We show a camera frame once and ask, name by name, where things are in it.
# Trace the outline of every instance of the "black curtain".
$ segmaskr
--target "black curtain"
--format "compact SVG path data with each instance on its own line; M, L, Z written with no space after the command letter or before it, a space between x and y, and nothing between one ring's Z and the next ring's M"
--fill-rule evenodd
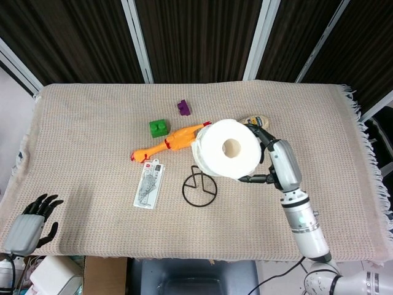
M155 83L243 78L261 0L136 0Z
M2 0L0 37L44 85L144 82L120 0Z
M295 82L340 2L282 0L257 79Z
M303 82L348 84L362 112L393 90L393 1L352 0Z

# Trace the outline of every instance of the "white toilet paper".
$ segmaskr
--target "white toilet paper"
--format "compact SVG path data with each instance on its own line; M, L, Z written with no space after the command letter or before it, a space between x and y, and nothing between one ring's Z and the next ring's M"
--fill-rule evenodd
M204 173L234 179L252 173L261 156L255 135L232 119L203 128L191 147L195 162Z

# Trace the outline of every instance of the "rubber chicken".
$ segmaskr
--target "rubber chicken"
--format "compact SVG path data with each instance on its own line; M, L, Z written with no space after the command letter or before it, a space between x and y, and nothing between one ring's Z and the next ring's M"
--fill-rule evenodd
M150 149L138 149L131 154L131 161L137 161L143 163L145 160L149 159L152 155L170 149L172 151L178 151L183 148L191 146L195 141L195 132L211 122L205 122L203 124L181 128L168 135L165 140L158 146L151 147Z

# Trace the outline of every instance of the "green cube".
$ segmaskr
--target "green cube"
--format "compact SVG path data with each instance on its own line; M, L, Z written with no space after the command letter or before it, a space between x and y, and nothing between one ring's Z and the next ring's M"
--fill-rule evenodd
M169 133L165 124L165 120L151 121L149 125L153 138L168 135Z

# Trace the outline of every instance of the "black wire stand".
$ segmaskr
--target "black wire stand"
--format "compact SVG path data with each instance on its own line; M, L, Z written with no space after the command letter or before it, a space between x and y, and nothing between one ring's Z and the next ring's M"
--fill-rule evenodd
M194 169L199 169L199 167L196 166L196 165L192 165L192 166L191 166L192 174L191 174L189 177L187 177L187 178L185 179L185 181L183 182L183 187L182 187L183 198L184 198L184 200L185 200L188 204L190 204L191 206L199 207L199 208L200 208L200 207L206 207L206 206L210 205L210 204L216 199L216 197L217 197L217 184L216 184L216 182L214 181L214 179L213 179L211 176L209 176L209 175L207 175L207 174L204 174L204 173L202 172L202 170L199 169L201 172L195 173ZM184 192L184 188L185 188L186 186L187 186L187 187L191 187L191 188L193 188L193 189L197 189L197 188L198 188L198 187L197 187L197 184L196 184L197 182L196 182L196 180L195 180L195 176L196 176L196 175L200 175L200 176L201 176L202 191L213 196L212 199L211 199L208 203L205 203L205 204L202 204L202 205L197 205L197 204L194 204L194 203L190 202L190 200L187 199L187 197L185 196L185 192ZM213 185L214 185L214 192L210 192L210 191L208 191L208 190L206 190L206 189L204 188L204 179L203 179L203 178L205 178L205 177L209 178L209 179L213 182ZM188 181L190 178L193 179L194 185L187 184L187 181Z

